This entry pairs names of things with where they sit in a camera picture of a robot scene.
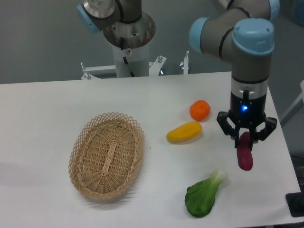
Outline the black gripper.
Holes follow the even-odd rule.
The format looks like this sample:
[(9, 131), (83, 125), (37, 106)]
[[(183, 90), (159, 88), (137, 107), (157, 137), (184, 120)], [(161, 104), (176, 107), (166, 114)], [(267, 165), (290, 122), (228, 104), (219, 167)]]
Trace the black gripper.
[[(219, 112), (217, 122), (223, 133), (235, 141), (235, 148), (239, 145), (239, 130), (246, 128), (250, 133), (250, 150), (253, 144), (264, 141), (277, 127), (277, 119), (266, 117), (266, 95), (245, 101), (233, 93), (230, 94), (230, 109)], [(257, 132), (257, 126), (264, 123), (263, 129)]]

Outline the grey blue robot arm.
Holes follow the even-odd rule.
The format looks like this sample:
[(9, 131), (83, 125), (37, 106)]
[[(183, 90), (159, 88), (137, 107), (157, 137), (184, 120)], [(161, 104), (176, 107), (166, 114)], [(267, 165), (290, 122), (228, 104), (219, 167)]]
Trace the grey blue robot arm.
[[(156, 26), (139, 0), (85, 0), (77, 12), (92, 33), (102, 31), (113, 48), (118, 77), (152, 75), (149, 44)], [(271, 57), (275, 47), (271, 20), (278, 15), (277, 0), (231, 0), (217, 19), (199, 18), (189, 31), (198, 52), (232, 65), (230, 109), (217, 122), (238, 147), (265, 140), (277, 120), (265, 114)]]

